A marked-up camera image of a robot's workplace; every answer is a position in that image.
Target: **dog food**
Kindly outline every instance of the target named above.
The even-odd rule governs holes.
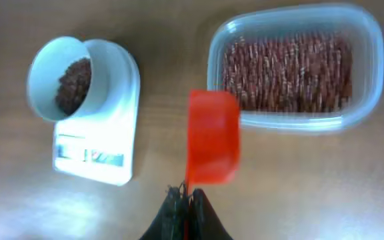
[[[71,115],[78,110],[90,88],[90,60],[83,58],[70,65],[59,81],[56,103],[64,113]]]
[[[240,41],[227,47],[223,87],[242,110],[323,113],[346,106],[351,49],[336,33]]]

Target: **digital scale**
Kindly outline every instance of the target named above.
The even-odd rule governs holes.
[[[92,39],[84,45],[92,63],[106,69],[107,99],[92,115],[56,123],[53,166],[72,175],[123,185],[133,176],[139,70],[134,58],[115,43]]]

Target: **white bowl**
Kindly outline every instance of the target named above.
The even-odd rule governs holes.
[[[93,62],[97,53],[73,37],[58,37],[48,42],[35,56],[27,78],[27,97],[34,112],[47,121],[62,121],[96,113],[106,101],[108,80],[105,66]],[[91,82],[81,106],[71,115],[57,106],[55,97],[59,79],[74,62],[88,58],[91,63]]]
[[[351,43],[352,100],[334,113],[266,113],[242,111],[241,125],[267,129],[322,132],[344,129],[363,120],[376,106],[383,88],[383,36],[366,10],[349,4],[316,4],[271,9],[228,20],[210,46],[207,89],[223,90],[222,68],[226,46],[248,37],[282,36],[301,30],[334,30]]]

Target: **red measuring cup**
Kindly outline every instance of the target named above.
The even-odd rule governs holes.
[[[239,106],[230,93],[194,90],[189,97],[187,193],[192,184],[232,180],[239,166]]]

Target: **wooden table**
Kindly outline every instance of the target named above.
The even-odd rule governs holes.
[[[0,239],[137,239],[183,180],[187,96],[206,86],[215,30],[240,13],[312,1],[0,0]],[[384,1],[356,1],[378,19]],[[29,110],[35,53],[60,35],[125,46],[141,71],[134,178],[122,187],[56,173],[53,125]],[[235,239],[384,239],[384,91],[336,135],[242,130],[241,169],[204,187]]]

